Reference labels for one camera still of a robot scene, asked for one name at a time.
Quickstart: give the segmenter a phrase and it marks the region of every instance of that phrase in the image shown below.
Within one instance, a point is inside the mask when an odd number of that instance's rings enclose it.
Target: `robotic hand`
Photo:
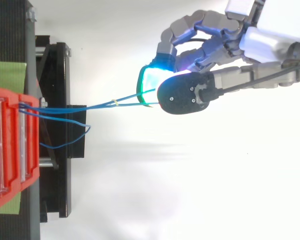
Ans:
[[[154,88],[157,96],[144,94],[140,102],[158,100],[168,113],[188,114],[225,93],[300,82],[300,0],[229,0],[225,12],[198,10],[163,31],[137,84],[138,93]],[[177,56],[175,46],[192,41],[197,31],[212,37]],[[210,71],[239,58],[252,65]]]

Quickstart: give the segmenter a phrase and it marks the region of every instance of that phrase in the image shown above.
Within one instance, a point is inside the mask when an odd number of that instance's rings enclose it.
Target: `black cable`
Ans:
[[[198,42],[205,42],[206,39],[203,39],[203,38],[202,38],[202,39],[201,39],[201,38],[198,38],[198,39],[197,39],[197,38],[194,38],[194,39],[193,39],[193,38],[191,38],[191,39],[187,40],[186,43],[188,43],[188,42],[193,42],[193,41],[194,41],[194,42],[197,42],[197,41],[198,41]]]
[[[300,70],[300,65],[287,68],[287,69],[282,70],[282,71],[280,71],[278,73],[271,74],[271,75],[268,75],[266,77],[262,77],[260,79],[254,80],[254,81],[250,81],[250,82],[243,83],[243,84],[240,84],[240,85],[236,85],[234,87],[230,87],[230,88],[226,88],[226,89],[217,90],[216,94],[218,96],[222,96],[225,93],[227,94],[229,92],[233,92],[233,91],[237,91],[237,90],[240,90],[240,89],[248,88],[248,87],[251,87],[253,85],[260,84],[260,83],[263,83],[265,81],[269,81],[269,80],[275,79],[277,77],[281,77],[283,75],[289,74],[289,73],[291,73],[293,71],[297,71],[297,70]]]

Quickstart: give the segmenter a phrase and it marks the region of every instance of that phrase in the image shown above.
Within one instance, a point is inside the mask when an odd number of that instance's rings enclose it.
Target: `blue light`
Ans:
[[[172,72],[169,70],[164,70],[160,68],[147,68],[143,74],[143,81],[142,81],[142,92],[151,90],[151,89],[158,89],[162,82],[166,79],[169,79],[173,76],[189,73],[188,70],[182,72]],[[157,91],[150,92],[143,95],[143,99],[146,103],[157,103]]]

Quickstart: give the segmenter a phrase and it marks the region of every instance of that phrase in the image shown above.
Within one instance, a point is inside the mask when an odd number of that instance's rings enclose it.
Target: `red storage bin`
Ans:
[[[39,177],[38,118],[22,113],[26,119],[24,163],[27,168],[25,179],[21,181],[19,101],[39,106],[38,99],[0,88],[0,207]]]

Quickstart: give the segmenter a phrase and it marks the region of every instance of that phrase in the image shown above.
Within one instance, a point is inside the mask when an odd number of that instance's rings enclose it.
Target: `white backdrop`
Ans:
[[[134,94],[170,23],[226,6],[31,2],[36,34],[72,48],[71,103],[86,105]],[[50,214],[42,240],[300,240],[300,84],[231,93],[186,116],[92,110],[87,123],[86,158],[72,161],[72,213]]]

